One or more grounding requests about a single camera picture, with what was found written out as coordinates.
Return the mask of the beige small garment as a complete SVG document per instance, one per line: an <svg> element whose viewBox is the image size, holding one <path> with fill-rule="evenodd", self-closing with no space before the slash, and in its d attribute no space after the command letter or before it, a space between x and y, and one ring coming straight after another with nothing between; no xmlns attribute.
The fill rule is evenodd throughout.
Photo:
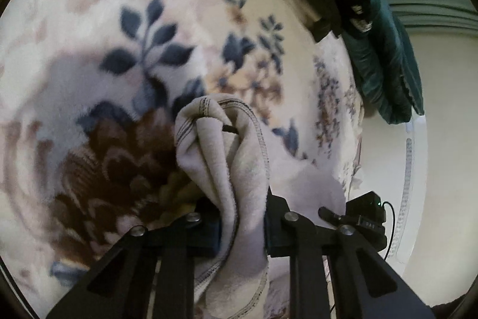
<svg viewBox="0 0 478 319"><path fill-rule="evenodd" d="M268 259L266 196L317 225L318 209L345 210L342 185L292 157L279 137L233 95L194 99L177 115L179 167L219 209L220 251L195 268L194 300L205 318L282 318L288 311L288 260Z"/></svg>

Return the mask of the floral fleece blanket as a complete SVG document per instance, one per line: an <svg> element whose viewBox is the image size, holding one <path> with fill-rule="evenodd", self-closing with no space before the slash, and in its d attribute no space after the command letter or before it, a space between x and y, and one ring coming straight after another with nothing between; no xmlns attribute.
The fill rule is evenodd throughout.
<svg viewBox="0 0 478 319"><path fill-rule="evenodd" d="M1 16L1 259L44 318L131 227L199 188L174 121L215 93L264 129L271 188L310 219L345 200L361 98L305 0L10 0Z"/></svg>

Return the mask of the dark green clothes pile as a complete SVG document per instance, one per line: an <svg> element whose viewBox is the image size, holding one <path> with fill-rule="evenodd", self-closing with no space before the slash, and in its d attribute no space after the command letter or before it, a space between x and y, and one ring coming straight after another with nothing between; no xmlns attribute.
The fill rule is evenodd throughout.
<svg viewBox="0 0 478 319"><path fill-rule="evenodd" d="M319 15L310 27L316 40L341 36L356 87L389 124L424 115L420 72L404 25L387 0L305 0Z"/></svg>

